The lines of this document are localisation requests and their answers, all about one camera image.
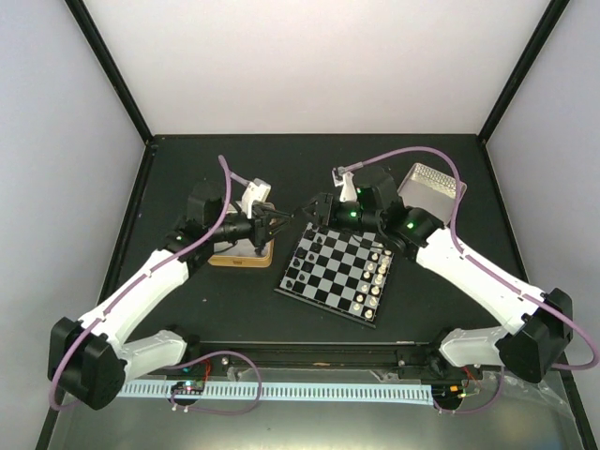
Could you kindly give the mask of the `yellow bear tin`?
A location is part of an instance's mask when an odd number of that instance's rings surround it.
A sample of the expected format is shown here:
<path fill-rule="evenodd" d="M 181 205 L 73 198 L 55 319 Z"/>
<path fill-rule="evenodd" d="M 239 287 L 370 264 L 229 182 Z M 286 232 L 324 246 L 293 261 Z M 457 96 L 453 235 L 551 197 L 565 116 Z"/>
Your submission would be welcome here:
<path fill-rule="evenodd" d="M 274 252 L 272 241 L 255 246 L 250 236 L 254 222 L 244 213 L 229 212 L 210 242 L 213 255 L 208 263 L 216 267 L 266 268 L 271 265 Z"/>

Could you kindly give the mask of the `black white chessboard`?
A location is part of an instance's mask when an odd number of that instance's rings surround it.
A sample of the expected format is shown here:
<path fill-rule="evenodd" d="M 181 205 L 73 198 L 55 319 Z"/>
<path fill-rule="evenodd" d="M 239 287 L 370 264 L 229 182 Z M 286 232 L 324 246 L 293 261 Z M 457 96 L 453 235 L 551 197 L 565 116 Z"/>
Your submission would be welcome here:
<path fill-rule="evenodd" d="M 306 232 L 310 231 L 315 233 L 312 241 L 306 239 Z M 310 250 L 310 246 L 319 235 L 323 239 L 320 244 L 322 247 L 319 253 L 315 253 Z M 304 259 L 297 257 L 299 248 L 307 251 Z M 370 259 L 373 253 L 379 255 L 377 261 Z M 315 260 L 309 261 L 308 254 L 314 254 Z M 293 266 L 296 259 L 301 261 L 300 267 Z M 382 276 L 382 284 L 375 285 L 374 278 L 378 276 L 377 271 L 384 260 L 390 261 L 389 266 Z M 392 250 L 373 232 L 356 235 L 309 223 L 300 235 L 275 291 L 374 328 L 393 261 Z M 304 263 L 313 264 L 310 272 L 302 269 Z M 367 270 L 369 263 L 375 264 L 373 271 Z M 363 277 L 366 271 L 371 274 L 369 279 Z M 304 281 L 298 279 L 300 274 L 305 275 Z M 362 284 L 368 285 L 367 292 L 361 291 Z M 362 303 L 355 301 L 357 294 L 364 296 Z"/>

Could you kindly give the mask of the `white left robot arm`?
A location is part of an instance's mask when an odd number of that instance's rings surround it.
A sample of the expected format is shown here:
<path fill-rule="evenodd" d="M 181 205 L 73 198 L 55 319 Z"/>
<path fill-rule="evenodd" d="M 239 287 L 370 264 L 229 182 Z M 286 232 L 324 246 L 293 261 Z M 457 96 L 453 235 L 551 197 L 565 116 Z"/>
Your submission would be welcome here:
<path fill-rule="evenodd" d="M 142 267 L 109 298 L 77 320 L 60 319 L 51 330 L 48 378 L 88 407 L 110 404 L 125 383 L 160 368 L 194 372 L 202 353 L 197 336 L 173 325 L 136 341 L 130 335 L 159 303 L 187 282 L 218 243 L 249 241 L 262 251 L 291 220 L 267 201 L 271 187 L 247 182 L 241 202 L 229 191 L 198 184 L 187 212 Z"/>

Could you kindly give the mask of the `black front mounting rail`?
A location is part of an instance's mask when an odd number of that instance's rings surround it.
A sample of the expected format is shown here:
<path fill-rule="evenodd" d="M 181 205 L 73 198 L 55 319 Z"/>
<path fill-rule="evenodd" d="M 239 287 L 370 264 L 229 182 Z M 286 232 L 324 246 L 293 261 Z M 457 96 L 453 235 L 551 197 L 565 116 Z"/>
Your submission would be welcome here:
<path fill-rule="evenodd" d="M 465 374 L 428 344 L 200 341 L 192 345 L 197 356 L 217 351 L 242 353 L 261 368 L 382 369 L 407 378 L 432 380 Z"/>

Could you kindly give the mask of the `black corner frame post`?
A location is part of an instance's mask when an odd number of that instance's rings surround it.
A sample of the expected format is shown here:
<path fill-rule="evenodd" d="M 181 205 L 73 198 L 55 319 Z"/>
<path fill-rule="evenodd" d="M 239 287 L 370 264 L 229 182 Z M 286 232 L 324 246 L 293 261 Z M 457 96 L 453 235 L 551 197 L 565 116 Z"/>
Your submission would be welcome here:
<path fill-rule="evenodd" d="M 85 2 L 82 0 L 65 0 L 65 4 L 76 24 L 78 24 L 88 46 L 99 62 L 140 138 L 144 143 L 151 142 L 153 133 L 147 125 Z"/>

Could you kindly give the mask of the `black right frame post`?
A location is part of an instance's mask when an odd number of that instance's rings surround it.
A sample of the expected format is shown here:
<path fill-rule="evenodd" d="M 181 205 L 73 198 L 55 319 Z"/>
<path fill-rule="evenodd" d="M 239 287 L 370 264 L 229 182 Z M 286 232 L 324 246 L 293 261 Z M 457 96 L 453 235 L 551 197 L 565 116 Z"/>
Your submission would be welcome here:
<path fill-rule="evenodd" d="M 533 29 L 501 93 L 478 133 L 478 140 L 482 144 L 487 144 L 493 136 L 494 131 L 502 121 L 520 86 L 525 81 L 569 4 L 569 0 L 551 0 L 547 3 L 544 13 Z"/>

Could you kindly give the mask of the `light blue slotted rail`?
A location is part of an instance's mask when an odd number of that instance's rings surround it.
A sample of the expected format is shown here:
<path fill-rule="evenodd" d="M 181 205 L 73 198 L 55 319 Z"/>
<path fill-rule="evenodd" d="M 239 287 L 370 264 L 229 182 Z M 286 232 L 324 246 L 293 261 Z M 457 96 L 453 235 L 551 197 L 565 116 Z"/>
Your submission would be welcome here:
<path fill-rule="evenodd" d="M 120 398 L 184 400 L 243 400 L 398 403 L 431 406 L 428 386 L 328 382 L 208 382 L 199 388 L 191 381 L 138 380 L 125 384 Z"/>

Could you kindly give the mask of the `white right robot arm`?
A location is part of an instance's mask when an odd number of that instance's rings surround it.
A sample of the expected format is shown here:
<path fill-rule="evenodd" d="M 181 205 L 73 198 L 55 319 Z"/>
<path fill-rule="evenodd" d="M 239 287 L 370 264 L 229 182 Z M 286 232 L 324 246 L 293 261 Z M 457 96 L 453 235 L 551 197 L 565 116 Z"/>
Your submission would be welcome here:
<path fill-rule="evenodd" d="M 459 367 L 507 368 L 539 383 L 573 338 L 573 302 L 512 277 L 451 234 L 424 202 L 407 202 L 383 168 L 348 172 L 339 194 L 319 193 L 301 206 L 312 223 L 339 232 L 375 233 L 392 251 L 444 278 L 497 321 L 490 328 L 448 332 L 426 355 L 428 371 L 446 378 Z"/>

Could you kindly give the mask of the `pink patterned tray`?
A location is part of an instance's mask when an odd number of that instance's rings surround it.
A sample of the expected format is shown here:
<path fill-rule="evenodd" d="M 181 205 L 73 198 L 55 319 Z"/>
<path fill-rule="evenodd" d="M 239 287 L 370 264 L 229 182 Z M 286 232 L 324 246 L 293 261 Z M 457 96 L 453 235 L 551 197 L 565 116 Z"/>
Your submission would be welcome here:
<path fill-rule="evenodd" d="M 425 164 L 415 163 L 400 183 L 397 194 L 405 206 L 428 211 L 445 225 L 451 222 L 456 199 L 461 200 L 467 185 Z"/>

